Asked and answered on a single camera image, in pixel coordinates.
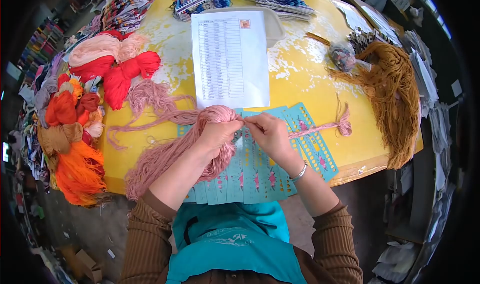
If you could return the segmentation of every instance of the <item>brown ribbed sleeve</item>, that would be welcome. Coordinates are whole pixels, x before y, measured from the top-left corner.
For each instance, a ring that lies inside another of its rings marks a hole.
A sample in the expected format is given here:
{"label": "brown ribbed sleeve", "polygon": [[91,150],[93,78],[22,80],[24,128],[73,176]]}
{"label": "brown ribbed sleeve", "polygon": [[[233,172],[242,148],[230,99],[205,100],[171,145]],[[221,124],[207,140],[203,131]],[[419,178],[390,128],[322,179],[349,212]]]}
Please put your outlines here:
{"label": "brown ribbed sleeve", "polygon": [[338,283],[362,283],[363,273],[353,246],[352,216],[347,212],[347,207],[334,208],[313,219],[315,232],[311,241],[315,248],[315,262]]}
{"label": "brown ribbed sleeve", "polygon": [[157,282],[172,254],[169,222],[174,214],[149,190],[139,199],[129,219],[125,261],[118,284]]}

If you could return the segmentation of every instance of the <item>silver bangle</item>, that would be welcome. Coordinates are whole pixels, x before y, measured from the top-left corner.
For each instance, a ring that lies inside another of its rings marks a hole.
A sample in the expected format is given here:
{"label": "silver bangle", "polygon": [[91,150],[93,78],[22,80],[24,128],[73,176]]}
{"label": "silver bangle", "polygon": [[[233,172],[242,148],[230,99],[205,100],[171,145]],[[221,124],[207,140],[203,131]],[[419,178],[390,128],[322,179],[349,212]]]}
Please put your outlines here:
{"label": "silver bangle", "polygon": [[295,183],[296,181],[298,181],[300,178],[302,178],[302,177],[303,177],[303,174],[304,174],[305,171],[307,170],[308,163],[307,163],[306,160],[303,160],[303,162],[305,162],[305,165],[303,165],[303,168],[302,168],[301,172],[300,172],[296,177],[294,177],[293,179],[290,178],[290,180],[291,180],[292,182],[294,182],[294,183]]}

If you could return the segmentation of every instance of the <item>woman's right hand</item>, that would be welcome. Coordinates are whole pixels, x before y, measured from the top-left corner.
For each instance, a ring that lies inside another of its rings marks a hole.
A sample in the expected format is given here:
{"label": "woman's right hand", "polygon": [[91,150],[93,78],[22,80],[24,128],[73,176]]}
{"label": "woman's right hand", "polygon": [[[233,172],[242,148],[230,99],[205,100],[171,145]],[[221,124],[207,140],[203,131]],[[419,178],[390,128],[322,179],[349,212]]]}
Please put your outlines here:
{"label": "woman's right hand", "polygon": [[290,145],[285,121],[265,112],[245,117],[244,120],[255,142],[263,151],[291,177],[297,176],[304,162]]}

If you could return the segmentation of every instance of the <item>concrete floor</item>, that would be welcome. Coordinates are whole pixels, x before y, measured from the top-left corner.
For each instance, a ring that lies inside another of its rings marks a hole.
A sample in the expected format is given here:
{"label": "concrete floor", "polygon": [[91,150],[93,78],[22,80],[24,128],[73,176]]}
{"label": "concrete floor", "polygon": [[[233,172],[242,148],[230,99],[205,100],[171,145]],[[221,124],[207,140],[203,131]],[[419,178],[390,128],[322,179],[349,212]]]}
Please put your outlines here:
{"label": "concrete floor", "polygon": [[[371,270],[386,247],[383,211],[387,192],[386,173],[383,171],[364,179],[334,187],[343,204],[353,216],[355,251],[364,272],[365,282],[372,278]],[[114,195],[104,208],[85,209],[70,205],[60,191],[40,194],[46,227],[54,247],[74,244],[84,248],[97,262],[104,264],[104,276],[117,281],[122,270],[127,239],[127,212],[135,206],[124,196]],[[290,242],[314,253],[311,235],[313,219],[298,196],[280,202],[284,209]],[[107,251],[115,254],[112,259]]]}

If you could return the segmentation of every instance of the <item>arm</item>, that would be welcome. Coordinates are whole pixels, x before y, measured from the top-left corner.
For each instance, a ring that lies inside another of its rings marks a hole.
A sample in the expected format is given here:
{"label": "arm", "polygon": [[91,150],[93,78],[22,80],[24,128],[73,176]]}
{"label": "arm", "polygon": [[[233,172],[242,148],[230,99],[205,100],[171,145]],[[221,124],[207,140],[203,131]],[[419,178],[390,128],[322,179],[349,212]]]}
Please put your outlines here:
{"label": "arm", "polygon": [[[246,125],[267,155],[290,176],[296,177],[304,161],[291,148],[285,122],[270,114],[246,117]],[[295,183],[302,202],[315,220],[312,235],[314,260],[341,283],[362,281],[362,270],[355,255],[351,215],[325,181],[307,167],[302,178]]]}
{"label": "arm", "polygon": [[233,139],[233,132],[242,126],[243,121],[239,120],[208,123],[192,147],[141,197],[130,214],[119,284],[157,282],[172,253],[169,223],[207,164],[219,155],[220,147]]}

